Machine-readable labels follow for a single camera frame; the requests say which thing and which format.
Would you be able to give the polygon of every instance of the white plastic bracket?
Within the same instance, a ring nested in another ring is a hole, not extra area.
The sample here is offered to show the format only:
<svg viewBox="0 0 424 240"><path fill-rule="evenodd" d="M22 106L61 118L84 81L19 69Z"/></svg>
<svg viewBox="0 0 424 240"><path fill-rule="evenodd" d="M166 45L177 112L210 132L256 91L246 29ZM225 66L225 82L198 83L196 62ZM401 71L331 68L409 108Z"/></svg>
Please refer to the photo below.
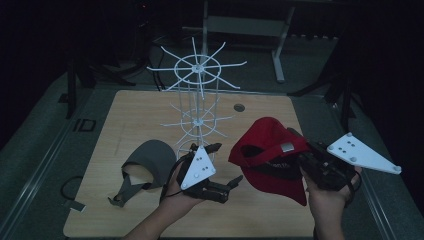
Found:
<svg viewBox="0 0 424 240"><path fill-rule="evenodd" d="M211 159L208 156L203 145L200 145L194 155L193 161L188 168L187 174L181 183L181 189L185 190L204 179L214 175L216 169L212 164Z"/></svg>
<svg viewBox="0 0 424 240"><path fill-rule="evenodd" d="M359 167L400 174L402 168L378 154L376 151L347 133L328 146L327 151L343 161Z"/></svg>

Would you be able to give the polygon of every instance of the wooden table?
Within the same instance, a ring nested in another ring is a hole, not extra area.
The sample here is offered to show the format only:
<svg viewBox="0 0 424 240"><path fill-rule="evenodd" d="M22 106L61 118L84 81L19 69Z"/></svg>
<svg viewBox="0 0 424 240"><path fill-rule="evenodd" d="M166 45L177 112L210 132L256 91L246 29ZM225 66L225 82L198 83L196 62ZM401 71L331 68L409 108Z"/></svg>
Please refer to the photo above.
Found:
<svg viewBox="0 0 424 240"><path fill-rule="evenodd" d="M217 130L227 137L215 132L206 137L209 143L223 144L215 156L217 173L211 181L227 184L242 174L238 166L228 162L228 156L255 120L275 117L286 127L301 132L292 102L286 96L219 96L217 116L233 117L218 121ZM160 189L138 193L123 208L112 206L107 198L117 194L123 181L121 166L143 142L159 139L177 151L179 146L175 144L184 135L181 127L161 126L176 123L181 117L171 104L179 106L178 93L123 90L116 94L75 199L86 208L83 212L70 212L64 226L66 236L121 237L157 207ZM235 111L235 104L243 104L245 111ZM162 237L311 236L313 227L309 206L260 192L243 179L225 204L206 201L196 206Z"/></svg>

